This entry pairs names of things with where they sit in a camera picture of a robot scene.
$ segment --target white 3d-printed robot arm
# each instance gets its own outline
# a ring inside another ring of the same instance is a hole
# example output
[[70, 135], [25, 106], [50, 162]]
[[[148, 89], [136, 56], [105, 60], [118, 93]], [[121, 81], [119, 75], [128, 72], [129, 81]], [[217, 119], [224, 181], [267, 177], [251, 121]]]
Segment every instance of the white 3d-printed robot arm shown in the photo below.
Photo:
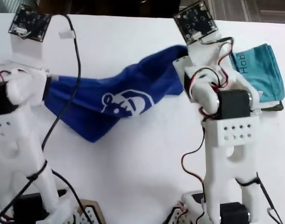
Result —
[[[259, 94], [232, 67], [229, 55], [234, 40], [221, 38], [213, 20], [206, 18], [208, 14], [202, 14], [203, 12], [206, 12], [206, 8], [203, 2], [199, 2], [175, 17], [188, 45], [188, 56], [174, 61], [173, 64], [188, 98], [191, 102], [199, 103], [207, 117], [202, 124], [206, 130], [206, 201], [197, 203], [192, 197], [193, 192], [184, 194], [181, 201], [188, 209], [192, 223], [196, 224], [197, 221], [197, 224], [220, 224], [225, 223], [221, 220], [221, 203], [228, 181], [237, 179], [249, 182], [256, 177], [254, 150], [259, 117], [248, 115], [214, 119], [222, 104], [218, 92], [246, 91], [244, 94], [248, 94], [249, 105], [246, 106], [249, 109], [258, 108]], [[195, 29], [201, 30], [208, 24], [211, 26], [209, 31], [206, 30], [207, 34], [204, 34], [203, 30], [204, 36], [200, 38], [200, 32], [195, 33]], [[234, 153], [227, 157], [229, 147], [234, 147]], [[259, 219], [259, 186], [254, 184], [241, 188], [242, 204], [247, 209], [246, 222], [255, 223]]]

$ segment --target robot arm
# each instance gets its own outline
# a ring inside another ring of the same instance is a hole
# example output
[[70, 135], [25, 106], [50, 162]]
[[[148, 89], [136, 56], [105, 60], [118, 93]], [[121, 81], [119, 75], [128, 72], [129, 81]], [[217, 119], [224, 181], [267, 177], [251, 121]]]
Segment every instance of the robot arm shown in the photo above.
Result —
[[[229, 180], [249, 182], [256, 177], [254, 145], [259, 117], [250, 111], [258, 108], [259, 94], [233, 69], [229, 55], [234, 40], [221, 38], [204, 2], [174, 18], [188, 45], [188, 56], [176, 60], [174, 67], [188, 98], [201, 105], [206, 118], [202, 124], [206, 132], [205, 195], [189, 192], [181, 201], [194, 224], [255, 223], [259, 186], [242, 187], [242, 204], [222, 200]], [[234, 153], [228, 158], [229, 147], [234, 147]], [[203, 197], [202, 202], [194, 196]]]
[[6, 76], [7, 97], [13, 105], [42, 103], [46, 91], [47, 73], [43, 70], [13, 68]]

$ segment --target blue cloth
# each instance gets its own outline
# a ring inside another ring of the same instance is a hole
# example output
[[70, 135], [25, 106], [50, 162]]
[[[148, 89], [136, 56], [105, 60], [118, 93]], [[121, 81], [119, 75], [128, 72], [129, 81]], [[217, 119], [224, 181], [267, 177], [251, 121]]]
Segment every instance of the blue cloth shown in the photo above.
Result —
[[283, 79], [270, 45], [263, 44], [237, 53], [235, 59], [240, 74], [257, 91], [263, 92], [260, 102], [280, 101], [285, 97]]
[[[62, 120], [88, 141], [95, 142], [121, 118], [138, 116], [165, 95], [179, 95], [182, 84], [172, 62], [187, 53], [174, 46], [126, 67], [115, 77], [82, 78], [79, 90]], [[45, 105], [60, 113], [74, 90], [75, 77], [52, 81]]]
[[[185, 54], [185, 46], [173, 46], [126, 67], [115, 77], [81, 79], [62, 120], [88, 141], [97, 141], [119, 119], [140, 115], [165, 95], [179, 95], [183, 87], [172, 62]], [[264, 92], [261, 102], [284, 98], [283, 80], [269, 45], [237, 53], [235, 58], [240, 73]], [[76, 79], [60, 76], [52, 81], [45, 105], [54, 114], [58, 115], [70, 99]]]

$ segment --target white surface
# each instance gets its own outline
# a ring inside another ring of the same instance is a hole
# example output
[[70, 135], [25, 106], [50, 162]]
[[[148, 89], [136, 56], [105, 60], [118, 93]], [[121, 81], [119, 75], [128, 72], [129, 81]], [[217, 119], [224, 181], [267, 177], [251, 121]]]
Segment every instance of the white surface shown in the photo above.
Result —
[[[0, 57], [10, 55], [7, 34], [12, 14], [0, 14]], [[111, 77], [144, 56], [183, 44], [171, 19], [71, 16], [78, 38], [83, 77]], [[269, 43], [285, 83], [285, 25], [222, 22], [224, 36], [235, 38], [235, 51]], [[72, 40], [60, 40], [68, 28], [64, 17], [54, 17], [45, 37], [45, 57], [52, 73], [75, 76], [77, 62]], [[181, 170], [181, 155], [194, 150], [202, 137], [198, 106], [180, 97], [165, 98], [142, 116], [121, 120], [97, 143], [90, 143], [60, 122], [45, 149], [49, 164], [65, 176], [81, 198], [98, 201], [108, 224], [160, 224], [182, 193], [201, 189]], [[42, 135], [55, 116], [36, 110]], [[258, 172], [285, 222], [285, 109], [264, 113], [256, 149]], [[191, 170], [204, 176], [205, 153], [186, 159]], [[237, 198], [239, 186], [229, 191]], [[261, 197], [260, 224], [273, 221]]]

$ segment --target teal cloth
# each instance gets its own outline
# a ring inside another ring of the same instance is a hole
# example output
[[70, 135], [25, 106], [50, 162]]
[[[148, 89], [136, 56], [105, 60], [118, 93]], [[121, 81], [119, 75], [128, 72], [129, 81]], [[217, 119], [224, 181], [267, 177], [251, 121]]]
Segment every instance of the teal cloth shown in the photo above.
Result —
[[234, 57], [240, 74], [257, 91], [263, 92], [260, 102], [280, 101], [285, 97], [283, 79], [270, 45], [263, 44]]

